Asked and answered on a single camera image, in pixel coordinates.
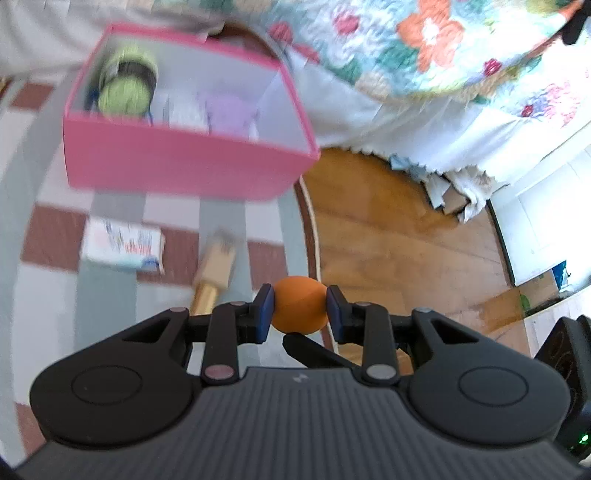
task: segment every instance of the small cardboard box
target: small cardboard box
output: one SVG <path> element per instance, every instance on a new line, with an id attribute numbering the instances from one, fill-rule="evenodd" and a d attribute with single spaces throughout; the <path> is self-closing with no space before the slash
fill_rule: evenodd
<path id="1" fill-rule="evenodd" d="M 536 278 L 519 286 L 521 306 L 524 312 L 530 314 L 546 303 L 558 300 L 558 286 L 552 270 L 547 270 Z"/>
<path id="2" fill-rule="evenodd" d="M 460 213 L 468 203 L 468 199 L 458 192 L 453 186 L 443 194 L 443 213 L 445 215 L 456 215 Z"/>
<path id="3" fill-rule="evenodd" d="M 255 103 L 258 141 L 89 111 L 105 61 L 130 43 L 157 60 L 155 94 L 226 91 Z M 108 27 L 80 71 L 63 130 L 68 181 L 81 188 L 268 200 L 320 156 L 281 63 L 215 40 L 128 24 Z"/>

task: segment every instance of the orange ball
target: orange ball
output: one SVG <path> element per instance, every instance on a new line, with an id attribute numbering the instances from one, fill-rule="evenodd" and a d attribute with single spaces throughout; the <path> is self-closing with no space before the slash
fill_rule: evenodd
<path id="1" fill-rule="evenodd" d="M 308 277 L 286 277 L 275 290 L 275 312 L 271 324 L 283 333 L 309 335 L 329 321 L 326 316 L 326 287 Z"/>

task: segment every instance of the logo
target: logo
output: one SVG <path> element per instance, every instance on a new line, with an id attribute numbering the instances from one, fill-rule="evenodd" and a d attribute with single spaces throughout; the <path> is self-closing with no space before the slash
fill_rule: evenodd
<path id="1" fill-rule="evenodd" d="M 308 380 L 308 375 L 299 374 L 297 377 L 292 377 L 294 382 L 302 383 Z"/>

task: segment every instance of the floral quilt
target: floral quilt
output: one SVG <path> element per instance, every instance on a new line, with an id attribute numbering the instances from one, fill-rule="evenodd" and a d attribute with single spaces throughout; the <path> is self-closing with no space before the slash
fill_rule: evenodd
<path id="1" fill-rule="evenodd" d="M 551 38 L 517 65 L 454 96 L 561 128 L 591 96 L 590 72 L 591 20 L 577 44 L 565 46 L 559 38 Z"/>
<path id="2" fill-rule="evenodd" d="M 155 0 L 246 18 L 379 99 L 450 93 L 516 66 L 581 0 Z"/>

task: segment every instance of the orange flower pattern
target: orange flower pattern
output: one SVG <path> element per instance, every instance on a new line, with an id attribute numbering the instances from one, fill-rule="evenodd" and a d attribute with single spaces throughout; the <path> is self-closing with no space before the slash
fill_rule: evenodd
<path id="1" fill-rule="evenodd" d="M 406 45 L 418 48 L 417 69 L 426 72 L 432 61 L 440 67 L 452 66 L 464 27 L 449 19 L 449 0 L 418 0 L 418 9 L 419 13 L 410 14 L 396 27 Z"/>

